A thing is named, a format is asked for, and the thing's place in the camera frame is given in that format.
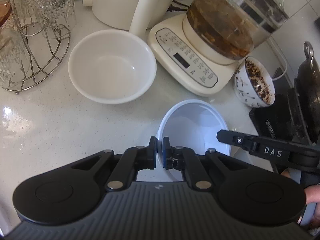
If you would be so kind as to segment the person's left hand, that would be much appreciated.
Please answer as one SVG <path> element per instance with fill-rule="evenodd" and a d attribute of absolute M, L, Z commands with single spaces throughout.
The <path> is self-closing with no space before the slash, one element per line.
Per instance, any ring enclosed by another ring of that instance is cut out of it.
<path fill-rule="evenodd" d="M 306 226 L 310 229 L 319 228 L 319 200 L 320 200 L 320 188 L 319 185 L 312 185 L 304 190 L 306 194 L 306 205 L 310 203 L 316 203 L 315 211 L 311 217 L 311 220 Z"/>

